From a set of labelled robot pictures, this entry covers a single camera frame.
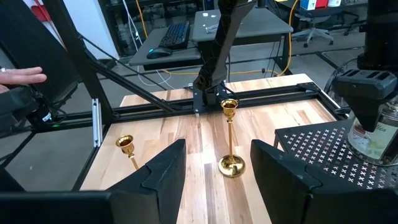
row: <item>office chair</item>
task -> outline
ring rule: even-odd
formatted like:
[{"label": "office chair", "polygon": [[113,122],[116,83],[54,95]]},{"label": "office chair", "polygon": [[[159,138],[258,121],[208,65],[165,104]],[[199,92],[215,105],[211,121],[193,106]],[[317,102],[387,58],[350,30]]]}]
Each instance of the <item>office chair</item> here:
[{"label": "office chair", "polygon": [[292,35],[292,37],[299,37],[299,36],[304,36],[307,35],[307,41],[304,44],[304,47],[307,48],[310,41],[312,40],[312,37],[314,35],[318,35],[320,37],[324,37],[326,39],[330,40],[330,45],[333,45],[334,43],[334,38],[329,35],[329,31],[325,30],[325,29],[318,29],[315,27],[315,24],[321,23],[321,22],[325,22],[326,20],[328,20],[332,15],[328,15],[328,16],[321,16],[321,17],[305,17],[302,16],[300,14],[295,14],[296,17],[298,17],[300,19],[300,21],[305,21],[311,24],[311,28],[307,29],[307,30],[303,30],[297,33],[294,33]]}]

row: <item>jar label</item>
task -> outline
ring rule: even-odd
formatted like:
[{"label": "jar label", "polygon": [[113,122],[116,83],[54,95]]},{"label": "jar label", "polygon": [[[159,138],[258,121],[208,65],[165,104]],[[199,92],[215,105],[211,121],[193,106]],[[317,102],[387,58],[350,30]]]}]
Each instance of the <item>jar label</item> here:
[{"label": "jar label", "polygon": [[358,119],[355,118],[348,133],[348,142],[365,156],[381,159],[397,129],[397,127],[379,122],[376,130],[372,133],[365,131]]}]

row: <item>wooden tabletop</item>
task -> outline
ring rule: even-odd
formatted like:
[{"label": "wooden tabletop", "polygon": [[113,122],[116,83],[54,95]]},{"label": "wooden tabletop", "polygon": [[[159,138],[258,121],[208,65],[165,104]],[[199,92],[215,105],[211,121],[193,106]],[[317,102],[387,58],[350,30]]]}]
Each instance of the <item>wooden tabletop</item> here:
[{"label": "wooden tabletop", "polygon": [[[257,90],[311,82],[304,74],[230,83],[233,91]],[[154,93],[160,98],[191,98],[188,90]],[[121,106],[146,103],[136,95],[125,96]],[[192,114],[113,124],[91,166],[81,190],[107,189],[135,170],[127,155],[115,146],[123,134],[134,136],[139,166],[176,139],[187,141],[187,169],[177,223],[271,223],[254,179],[250,160],[252,139],[271,145],[274,131],[305,124],[334,121],[317,100],[241,108],[233,121],[234,153],[246,162],[236,178],[221,175],[218,160],[228,154],[228,124],[221,112]]]}]

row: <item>black perforated metal plate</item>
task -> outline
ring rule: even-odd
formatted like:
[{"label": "black perforated metal plate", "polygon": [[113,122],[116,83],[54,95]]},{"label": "black perforated metal plate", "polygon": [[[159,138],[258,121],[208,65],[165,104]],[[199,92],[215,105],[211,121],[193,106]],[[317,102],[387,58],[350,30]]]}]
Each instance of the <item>black perforated metal plate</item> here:
[{"label": "black perforated metal plate", "polygon": [[352,120],[275,131],[285,152],[327,174],[365,189],[395,187],[398,166],[381,167],[357,158],[346,145]]}]

